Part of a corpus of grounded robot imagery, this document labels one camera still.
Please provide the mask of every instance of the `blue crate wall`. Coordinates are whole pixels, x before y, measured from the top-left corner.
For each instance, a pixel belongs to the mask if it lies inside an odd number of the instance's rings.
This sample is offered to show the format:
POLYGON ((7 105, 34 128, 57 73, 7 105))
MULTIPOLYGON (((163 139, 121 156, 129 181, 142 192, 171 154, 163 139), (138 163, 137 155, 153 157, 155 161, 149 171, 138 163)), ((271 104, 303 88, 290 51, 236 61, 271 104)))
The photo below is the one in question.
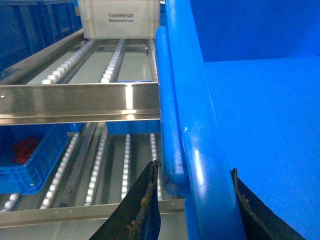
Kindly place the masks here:
POLYGON ((38 193, 56 165, 68 135, 63 124, 0 127, 0 194, 38 193), (42 139, 25 164, 12 162, 11 148, 27 137, 42 139))
POLYGON ((45 47, 36 1, 0 1, 0 72, 45 47))
POLYGON ((0 72, 74 33, 69 0, 0 0, 0 72))

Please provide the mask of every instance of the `blue plastic bin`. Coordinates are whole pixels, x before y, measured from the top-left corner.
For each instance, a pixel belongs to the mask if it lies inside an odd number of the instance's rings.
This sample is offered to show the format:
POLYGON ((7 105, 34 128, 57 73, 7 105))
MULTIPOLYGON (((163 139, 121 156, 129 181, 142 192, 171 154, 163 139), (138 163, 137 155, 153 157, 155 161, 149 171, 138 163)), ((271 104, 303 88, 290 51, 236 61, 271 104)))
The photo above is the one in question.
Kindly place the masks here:
POLYGON ((0 0, 0 72, 45 47, 36 0, 0 0))
POLYGON ((0 0, 0 18, 0 72, 78 29, 72 0, 0 0))
POLYGON ((69 133, 78 133, 85 126, 85 123, 66 123, 66 131, 69 133))
POLYGON ((160 13, 160 26, 167 26, 167 16, 165 13, 160 13))
POLYGON ((113 121, 106 123, 111 135, 150 134, 160 132, 159 120, 113 121))
POLYGON ((46 46, 49 46, 77 29, 73 0, 39 0, 41 29, 46 46))
POLYGON ((318 239, 320 2, 168 0, 166 13, 156 36, 164 187, 193 201, 189 236, 243 239, 237 168, 274 213, 318 239))
POLYGON ((0 127, 0 194, 38 193, 59 159, 68 135, 63 124, 0 127), (11 146, 27 137, 42 139, 27 163, 12 162, 11 146))

